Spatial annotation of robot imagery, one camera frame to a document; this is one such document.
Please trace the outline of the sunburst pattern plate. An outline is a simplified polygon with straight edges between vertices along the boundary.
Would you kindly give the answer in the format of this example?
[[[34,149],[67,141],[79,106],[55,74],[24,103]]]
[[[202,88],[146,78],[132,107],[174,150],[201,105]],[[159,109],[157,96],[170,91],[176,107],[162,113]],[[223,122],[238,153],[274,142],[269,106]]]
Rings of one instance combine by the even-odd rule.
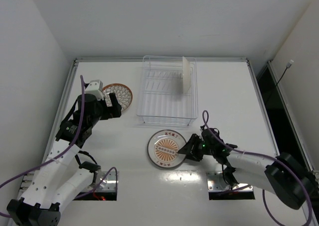
[[[160,130],[149,139],[147,154],[155,166],[173,169],[185,160],[184,154],[178,154],[185,144],[186,140],[179,132],[171,129]]]

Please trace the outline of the large flower pattern plate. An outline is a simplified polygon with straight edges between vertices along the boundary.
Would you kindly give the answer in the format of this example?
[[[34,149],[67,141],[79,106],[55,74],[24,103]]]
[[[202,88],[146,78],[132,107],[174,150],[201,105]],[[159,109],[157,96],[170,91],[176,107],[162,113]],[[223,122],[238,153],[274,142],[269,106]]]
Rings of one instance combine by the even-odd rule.
[[[182,86],[183,94],[187,94],[191,87],[191,67],[185,57],[182,57]]]

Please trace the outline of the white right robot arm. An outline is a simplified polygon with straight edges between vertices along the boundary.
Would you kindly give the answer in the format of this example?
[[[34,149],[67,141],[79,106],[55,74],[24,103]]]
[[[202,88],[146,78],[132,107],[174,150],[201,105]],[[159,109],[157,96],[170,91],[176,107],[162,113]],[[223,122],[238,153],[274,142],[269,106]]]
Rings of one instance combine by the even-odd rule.
[[[199,162],[212,156],[225,168],[221,182],[229,187],[245,183],[276,195],[286,206],[297,210],[317,187],[314,176],[292,155],[282,153],[273,158],[238,150],[225,143],[219,131],[202,128],[201,135],[193,134],[178,151],[187,159]]]

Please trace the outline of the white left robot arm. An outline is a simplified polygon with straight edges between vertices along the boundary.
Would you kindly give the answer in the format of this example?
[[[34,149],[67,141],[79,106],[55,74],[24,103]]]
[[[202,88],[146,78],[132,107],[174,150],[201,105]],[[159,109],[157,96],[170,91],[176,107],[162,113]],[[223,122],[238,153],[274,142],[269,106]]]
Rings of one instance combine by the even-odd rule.
[[[94,189],[101,166],[84,161],[62,186],[59,185],[71,161],[78,156],[93,127],[100,120],[118,118],[122,107],[114,93],[109,93],[112,105],[106,104],[101,92],[80,94],[60,124],[56,140],[44,163],[34,167],[37,174],[19,199],[12,199],[7,211],[18,226],[56,226],[61,213],[74,199],[83,197],[88,186]]]

